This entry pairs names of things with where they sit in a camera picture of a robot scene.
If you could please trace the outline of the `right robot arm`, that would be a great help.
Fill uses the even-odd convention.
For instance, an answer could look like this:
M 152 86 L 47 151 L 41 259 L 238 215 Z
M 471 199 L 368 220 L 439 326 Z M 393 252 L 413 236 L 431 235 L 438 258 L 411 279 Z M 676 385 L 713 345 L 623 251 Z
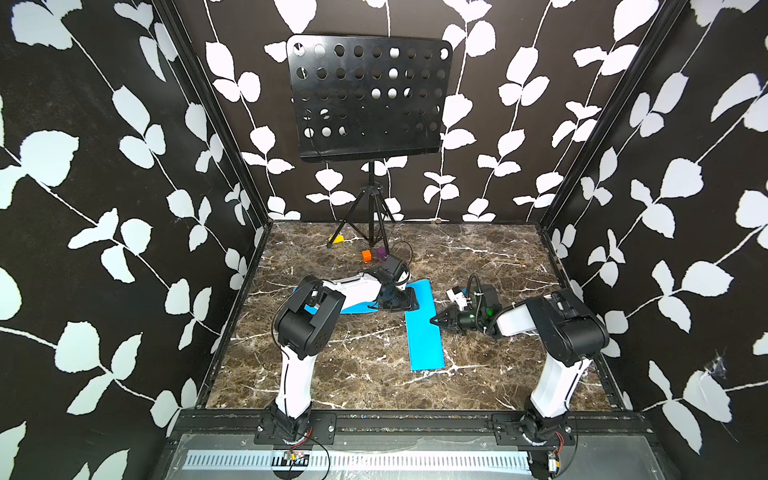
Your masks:
M 526 401 L 522 425 L 531 435 L 551 430 L 569 410 L 579 377 L 607 347 L 605 324 L 570 289 L 504 306 L 490 284 L 449 291 L 452 303 L 430 319 L 439 329 L 479 331 L 494 339 L 536 332 L 546 351 L 536 388 Z

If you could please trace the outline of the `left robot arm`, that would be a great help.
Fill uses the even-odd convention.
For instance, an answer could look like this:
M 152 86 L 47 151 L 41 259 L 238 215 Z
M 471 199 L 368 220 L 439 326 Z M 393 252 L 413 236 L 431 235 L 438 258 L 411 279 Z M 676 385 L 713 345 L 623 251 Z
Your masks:
M 364 305 L 372 311 L 410 312 L 419 308 L 408 285 L 406 262 L 390 255 L 383 264 L 351 277 L 306 276 L 279 307 L 273 320 L 282 354 L 276 417 L 296 424 L 311 409 L 311 381 L 318 354 L 328 344 L 342 311 Z

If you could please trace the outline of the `black perforated music stand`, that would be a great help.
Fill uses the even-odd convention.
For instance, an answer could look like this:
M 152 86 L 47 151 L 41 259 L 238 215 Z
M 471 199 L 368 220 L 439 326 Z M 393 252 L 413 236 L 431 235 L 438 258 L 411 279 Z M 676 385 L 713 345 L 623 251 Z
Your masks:
M 287 42 L 299 157 L 367 163 L 368 182 L 338 226 L 352 227 L 366 201 L 367 228 L 357 233 L 371 249 L 389 245 L 385 223 L 394 218 L 375 164 L 439 151 L 453 56 L 441 39 L 296 34 Z

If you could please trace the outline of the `cyan paper sheet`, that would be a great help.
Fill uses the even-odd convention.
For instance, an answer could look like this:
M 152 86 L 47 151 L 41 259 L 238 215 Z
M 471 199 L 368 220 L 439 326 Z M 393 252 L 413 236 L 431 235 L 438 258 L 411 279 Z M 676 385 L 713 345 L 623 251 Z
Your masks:
M 320 305 L 321 305 L 321 302 L 318 302 L 315 305 L 305 304 L 303 308 L 309 314 L 314 315 L 317 313 L 317 310 L 320 307 Z M 342 308 L 339 314 L 340 315 L 358 315 L 358 314 L 375 313 L 377 311 L 378 311 L 378 305 L 375 302 L 361 302 L 355 305 Z
M 419 308 L 405 313 L 406 332 L 411 370 L 439 370 L 445 367 L 441 331 L 430 322 L 437 315 L 432 286 L 429 280 L 418 280 L 414 289 Z

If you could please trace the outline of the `black front mounting rail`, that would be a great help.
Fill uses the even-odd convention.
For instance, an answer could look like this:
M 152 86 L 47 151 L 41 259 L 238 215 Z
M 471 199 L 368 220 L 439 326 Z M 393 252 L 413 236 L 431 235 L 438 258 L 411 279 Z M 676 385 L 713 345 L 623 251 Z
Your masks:
M 498 446 L 541 450 L 574 446 L 588 436 L 650 436 L 650 423 L 628 411 L 569 412 L 549 420 L 535 437 L 523 432 L 520 411 L 459 410 L 326 410 L 310 413 L 303 430 L 324 446 L 336 446 L 343 435 L 489 436 Z M 267 410 L 185 410 L 170 440 L 184 435 L 241 435 L 247 444 L 282 445 L 290 436 Z

